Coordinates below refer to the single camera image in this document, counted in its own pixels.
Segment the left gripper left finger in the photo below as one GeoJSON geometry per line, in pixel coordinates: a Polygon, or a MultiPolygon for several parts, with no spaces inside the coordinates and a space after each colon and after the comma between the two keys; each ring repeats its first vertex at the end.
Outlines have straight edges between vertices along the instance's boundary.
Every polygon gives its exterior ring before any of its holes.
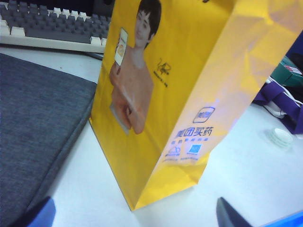
{"type": "Polygon", "coordinates": [[[10,227],[52,227],[55,215],[55,202],[47,196],[10,224],[10,227]]]}

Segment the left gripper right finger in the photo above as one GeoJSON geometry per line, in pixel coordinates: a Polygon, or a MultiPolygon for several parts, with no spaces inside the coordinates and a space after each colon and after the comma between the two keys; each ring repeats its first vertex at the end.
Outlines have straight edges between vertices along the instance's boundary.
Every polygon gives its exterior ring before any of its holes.
{"type": "MultiPolygon", "coordinates": [[[[252,227],[252,225],[223,197],[218,198],[216,217],[220,227],[252,227]]],[[[303,211],[261,225],[262,227],[302,227],[303,211]]]]}

